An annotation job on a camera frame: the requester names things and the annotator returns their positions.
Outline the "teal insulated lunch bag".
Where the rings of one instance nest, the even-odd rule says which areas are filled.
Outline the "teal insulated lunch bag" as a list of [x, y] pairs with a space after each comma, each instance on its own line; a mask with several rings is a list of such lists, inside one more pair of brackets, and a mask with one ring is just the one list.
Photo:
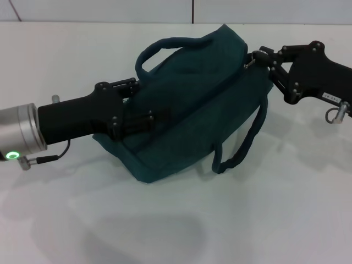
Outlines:
[[272, 82], [250, 65], [245, 41], [222, 25], [201, 37], [161, 39], [137, 58], [140, 91], [124, 105], [129, 116], [167, 111], [146, 133], [112, 141], [93, 138], [140, 182], [153, 183], [213, 153], [212, 170], [239, 165], [265, 121]]

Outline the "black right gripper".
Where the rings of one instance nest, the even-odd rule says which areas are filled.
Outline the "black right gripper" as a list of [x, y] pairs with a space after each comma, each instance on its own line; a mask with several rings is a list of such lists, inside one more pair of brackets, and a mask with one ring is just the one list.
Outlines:
[[[251, 60], [269, 68], [269, 78], [284, 95], [285, 102], [295, 105], [305, 97], [336, 107], [345, 102], [346, 112], [352, 117], [352, 68], [331, 61], [322, 42], [285, 45], [277, 52], [261, 46], [251, 53]], [[283, 63], [292, 63], [288, 73], [281, 66]]]

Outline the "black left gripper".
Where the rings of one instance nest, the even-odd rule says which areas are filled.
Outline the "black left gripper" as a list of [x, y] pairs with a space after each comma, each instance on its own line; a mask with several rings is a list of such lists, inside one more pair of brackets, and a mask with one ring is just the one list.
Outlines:
[[152, 131], [168, 122], [171, 108], [131, 113], [122, 97], [140, 91], [135, 78], [97, 84], [92, 93], [73, 100], [38, 108], [39, 129], [48, 145], [91, 134], [106, 134], [116, 140]]

